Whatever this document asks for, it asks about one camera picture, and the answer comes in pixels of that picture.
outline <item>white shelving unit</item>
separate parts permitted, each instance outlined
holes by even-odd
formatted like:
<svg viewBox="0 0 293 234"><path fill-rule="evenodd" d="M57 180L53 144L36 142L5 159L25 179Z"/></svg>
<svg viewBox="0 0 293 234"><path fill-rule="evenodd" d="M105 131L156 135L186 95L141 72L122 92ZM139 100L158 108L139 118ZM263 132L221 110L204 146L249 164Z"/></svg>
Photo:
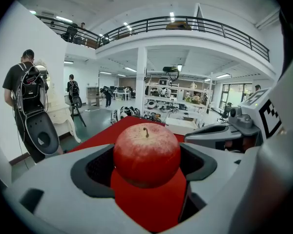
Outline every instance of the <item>white shelving unit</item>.
<svg viewBox="0 0 293 234"><path fill-rule="evenodd" d="M194 107L196 108L197 112L190 111L190 110L178 110L176 113L168 113L168 112L162 112L161 110L154 108L154 109L148 109L146 106L144 106L144 113L156 113L156 114L161 114L161 120L167 119L169 115L174 115L176 117L189 117L189 118L194 118L196 119L196 125L198 127L201 127L203 124L203 119L204 116L206 115L207 108L209 106L209 101L210 101L210 96L212 95L212 90L211 90L211 84L209 86L209 90L201 90L201 89L191 89L191 88L185 88L185 87L180 87L178 84L171 84L171 85L159 85L159 84L151 84L147 83L146 86L150 86L149 91L160 91L159 88L169 88L171 90L171 96L174 98L167 98L167 97L157 97L157 96L151 96L149 92L149 96L144 95L144 105L147 103L148 100L155 100L155 101L162 101L162 102L169 102L173 104L184 104L188 107ZM199 93L206 93L208 94L208 101L207 105L203 104L194 104L190 103L187 101L182 100L182 96L178 96L179 90L183 91L194 91L194 92L199 92Z"/></svg>

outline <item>mirror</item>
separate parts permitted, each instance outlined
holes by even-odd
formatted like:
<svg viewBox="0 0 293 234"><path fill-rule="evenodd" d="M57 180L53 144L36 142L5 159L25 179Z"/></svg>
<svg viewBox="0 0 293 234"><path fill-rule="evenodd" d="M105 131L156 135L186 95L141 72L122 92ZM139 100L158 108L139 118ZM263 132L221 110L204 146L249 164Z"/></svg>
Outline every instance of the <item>mirror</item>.
<svg viewBox="0 0 293 234"><path fill-rule="evenodd" d="M50 87L50 75L47 68L41 64L36 65L36 68L40 71L41 77L46 81L48 87Z"/></svg>

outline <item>red cloth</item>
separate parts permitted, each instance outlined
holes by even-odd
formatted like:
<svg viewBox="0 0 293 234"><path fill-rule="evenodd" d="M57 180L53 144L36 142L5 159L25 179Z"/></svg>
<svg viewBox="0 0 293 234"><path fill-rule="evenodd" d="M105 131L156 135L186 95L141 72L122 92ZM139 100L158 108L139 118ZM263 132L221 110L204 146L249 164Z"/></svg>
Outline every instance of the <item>red cloth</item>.
<svg viewBox="0 0 293 234"><path fill-rule="evenodd" d="M127 183L117 169L114 169L111 178L117 205L151 232L162 232L178 224L186 183L180 168L169 182L153 189L141 189Z"/></svg>
<svg viewBox="0 0 293 234"><path fill-rule="evenodd" d="M71 152L104 144L114 144L119 134L127 127L150 122L164 126L162 123L146 119L125 117L80 144ZM183 142L184 136L175 136L179 142ZM115 201L120 208L145 229L161 232L178 224L186 192L186 179L180 169L169 182L153 189L141 189L127 183L115 169L111 176L111 188L115 191Z"/></svg>
<svg viewBox="0 0 293 234"><path fill-rule="evenodd" d="M151 123L151 122L164 126L163 123L157 123L147 119L127 116L123 118L122 120L116 122L114 125L111 125L110 127L106 128L102 132L99 132L94 137L91 137L90 139L86 140L84 143L80 144L79 146L75 147L69 152L74 152L74 151L78 151L78 150L85 149L88 147L93 147L93 146L115 144L118 135L120 135L121 132L125 130L127 127L140 124L140 123ZM183 135L175 135L175 136L179 142L184 142Z"/></svg>

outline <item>metal railing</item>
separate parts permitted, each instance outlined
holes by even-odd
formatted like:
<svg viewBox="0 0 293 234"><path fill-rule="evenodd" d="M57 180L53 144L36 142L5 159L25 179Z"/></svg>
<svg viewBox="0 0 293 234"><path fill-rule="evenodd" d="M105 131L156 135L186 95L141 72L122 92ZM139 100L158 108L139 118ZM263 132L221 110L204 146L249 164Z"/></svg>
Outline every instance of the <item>metal railing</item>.
<svg viewBox="0 0 293 234"><path fill-rule="evenodd" d="M37 17L67 42L84 45L93 49L97 49L100 46L100 41L102 45L100 36L89 30L79 27L75 23L69 23L44 16Z"/></svg>
<svg viewBox="0 0 293 234"><path fill-rule="evenodd" d="M269 49L253 37L229 25L204 18L175 16L174 22L171 22L170 17L148 18L129 23L128 25L111 30L103 36L99 36L89 30L79 27L75 23L44 16L37 17L64 40L94 49L109 44L112 41L140 33L155 30L188 30L215 34L233 40L250 48L267 61L270 61Z"/></svg>
<svg viewBox="0 0 293 234"><path fill-rule="evenodd" d="M269 49L253 37L236 28L204 18L187 16L175 16L174 18L174 22L171 22L170 17L156 17L128 23L128 25L124 25L104 34L100 39L99 45L105 45L118 39L155 30L193 30L231 39L250 48L269 61Z"/></svg>

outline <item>apple stem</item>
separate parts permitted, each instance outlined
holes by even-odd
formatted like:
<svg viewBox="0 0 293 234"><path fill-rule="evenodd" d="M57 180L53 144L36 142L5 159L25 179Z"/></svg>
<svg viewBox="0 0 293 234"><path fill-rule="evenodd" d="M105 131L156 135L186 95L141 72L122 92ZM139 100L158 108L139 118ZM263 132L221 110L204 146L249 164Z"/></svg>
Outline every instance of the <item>apple stem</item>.
<svg viewBox="0 0 293 234"><path fill-rule="evenodd" d="M147 128L144 127L143 130L146 130L146 137L148 137L148 131L147 131Z"/></svg>

